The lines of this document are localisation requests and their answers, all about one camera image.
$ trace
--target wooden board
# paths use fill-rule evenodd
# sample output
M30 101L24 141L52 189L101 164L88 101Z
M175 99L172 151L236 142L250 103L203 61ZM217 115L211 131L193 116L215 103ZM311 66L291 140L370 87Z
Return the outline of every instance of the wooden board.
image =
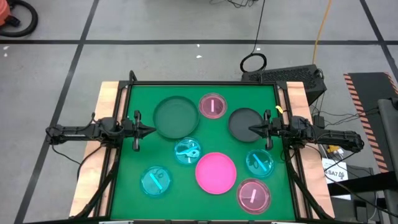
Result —
M290 107L292 109L292 114L296 116L302 116L311 119L311 113L307 103L307 97L305 95L305 89L303 83L301 82L288 82L288 94L290 99ZM116 93L118 89L118 82L103 82L101 89L99 91L99 97L96 106L96 119L105 116L112 116L113 108L116 100ZM279 96L281 98L282 107L284 102L284 95L282 91L279 91ZM126 93L122 94L122 104L120 106L120 111L124 106L124 98ZM90 152L95 150L99 146L98 142L89 142L86 146L85 156ZM100 182L100 175L104 160L104 149L100 149L96 154L89 158L80 171L80 178L78 180L75 196L73 198L72 207L70 215L76 215L80 212L87 202L90 200L92 195L98 188ZM301 149L301 156L303 162L303 169L305 174L305 180L307 182L307 187L317 202L322 206L322 208L334 217L333 207L331 205L330 195L328 187L326 184L325 174L323 172L322 162L314 149L310 147L305 147ZM301 217L305 217L305 207L303 204L303 197L299 189L297 189L298 204ZM108 202L108 190L103 195L103 201L101 204L100 215L105 214L106 204Z

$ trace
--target green board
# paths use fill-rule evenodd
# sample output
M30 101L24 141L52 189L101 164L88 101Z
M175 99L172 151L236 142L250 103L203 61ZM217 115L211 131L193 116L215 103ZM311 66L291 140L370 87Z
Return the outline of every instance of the green board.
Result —
M195 164L187 166L174 156L176 140L152 133L140 140L140 152L132 150L132 139L125 139L121 152L118 179L114 192L111 218L129 220L295 220L286 165L280 159L282 141L274 138L270 151L275 160L273 173L262 179L271 191L271 205L260 215L246 213L236 200L240 182L253 177L245 158L252 149L264 149L265 140L246 143L235 139L228 130L228 118L238 108L252 108L263 114L266 109L277 116L273 86L134 86L128 108L142 114L142 122L154 126L155 107L170 96L184 96L199 104L207 93L222 95L228 105L224 116L208 119L200 114L199 124L189 135L199 140L203 154L221 152L235 163L237 178L233 188L222 195L211 195L196 182ZM142 173L152 166L166 167L172 185L160 198L150 198L140 187Z

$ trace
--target vacuum cleaner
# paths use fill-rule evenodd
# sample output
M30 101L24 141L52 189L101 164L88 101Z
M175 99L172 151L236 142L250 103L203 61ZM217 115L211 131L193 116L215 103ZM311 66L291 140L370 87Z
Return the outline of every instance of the vacuum cleaner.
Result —
M6 26L19 27L21 21L11 14L11 10L15 6L23 6L32 14L32 20L24 30L20 31L4 31ZM5 37L23 37L32 33L36 27L39 17L36 10L27 2L22 0L0 0L0 36Z

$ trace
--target pink petri dish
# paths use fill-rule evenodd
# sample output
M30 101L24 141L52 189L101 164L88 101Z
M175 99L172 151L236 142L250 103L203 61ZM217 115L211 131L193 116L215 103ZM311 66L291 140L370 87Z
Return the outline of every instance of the pink petri dish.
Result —
M217 93L209 93L203 96L199 103L200 112L207 118L217 119L226 112L226 101Z
M236 194L241 208L252 215L265 212L271 204L271 193L264 182L246 179L238 186Z
M236 180L234 162L225 154L211 152L203 156L195 169L199 186L209 194L223 194Z

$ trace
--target petri dish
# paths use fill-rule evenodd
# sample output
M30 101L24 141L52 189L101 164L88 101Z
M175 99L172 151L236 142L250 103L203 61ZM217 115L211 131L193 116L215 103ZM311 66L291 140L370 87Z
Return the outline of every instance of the petri dish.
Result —
M271 204L271 193L261 180L246 179L238 186L236 194L239 206L247 213L259 215Z
M183 138L175 144L174 154L180 163L188 165L200 159L202 150L196 139Z
M170 139L188 136L195 130L198 122L198 108L183 96L171 96L162 100L154 111L157 132Z
M246 167L256 177L268 177L274 170L274 160L265 150L251 150L246 156Z
M250 126L261 124L261 115L250 108L240 108L232 112L228 120L230 133L242 142L254 142L260 135L249 130Z
M199 186L209 194L223 194L231 189L236 181L234 162L225 154L211 152L204 155L195 169Z
M159 197L164 194L170 184L170 172L160 166L148 168L141 177L141 187L144 193L151 197Z
M226 100L217 93L203 96L199 103L200 112L207 118L217 119L222 117L227 109Z

